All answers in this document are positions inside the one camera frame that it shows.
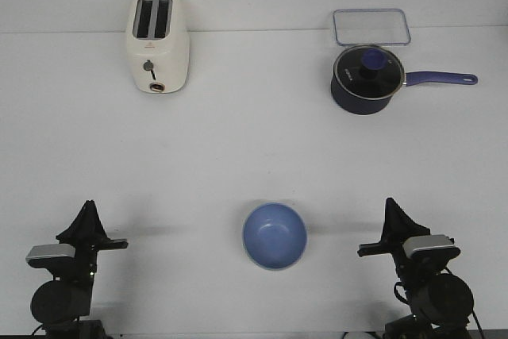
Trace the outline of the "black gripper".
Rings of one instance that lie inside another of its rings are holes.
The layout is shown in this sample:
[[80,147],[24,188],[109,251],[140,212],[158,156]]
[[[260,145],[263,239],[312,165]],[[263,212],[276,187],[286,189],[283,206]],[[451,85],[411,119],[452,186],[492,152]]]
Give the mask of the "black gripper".
[[409,237],[425,235],[430,235],[429,228],[415,222],[393,198],[387,198],[380,240],[359,245],[357,254],[359,257],[391,255],[397,275],[439,274],[441,266],[432,264],[429,259],[425,259],[423,263],[410,260],[403,251],[402,244]]
[[75,249],[71,259],[56,260],[52,275],[90,275],[97,271],[98,252],[128,247],[125,238],[111,239],[98,216],[94,200],[87,200],[74,221],[62,233],[56,235],[59,244],[68,244]]

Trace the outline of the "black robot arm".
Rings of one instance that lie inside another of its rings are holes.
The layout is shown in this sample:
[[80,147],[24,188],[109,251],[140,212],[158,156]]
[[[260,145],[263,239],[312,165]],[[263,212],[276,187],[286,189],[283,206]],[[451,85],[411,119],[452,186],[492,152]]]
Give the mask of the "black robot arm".
[[35,245],[25,261],[47,270],[52,279],[35,291],[30,310],[46,338],[107,338],[100,320],[90,314],[98,253],[128,248],[126,239],[111,239],[93,200],[84,202],[74,221],[56,235],[55,244]]
[[393,199],[385,202],[384,223],[378,242],[361,244],[358,256],[391,255],[398,282],[395,297],[410,314],[385,325],[384,338],[469,338],[475,317],[470,287],[448,269],[460,255],[453,238],[432,234]]

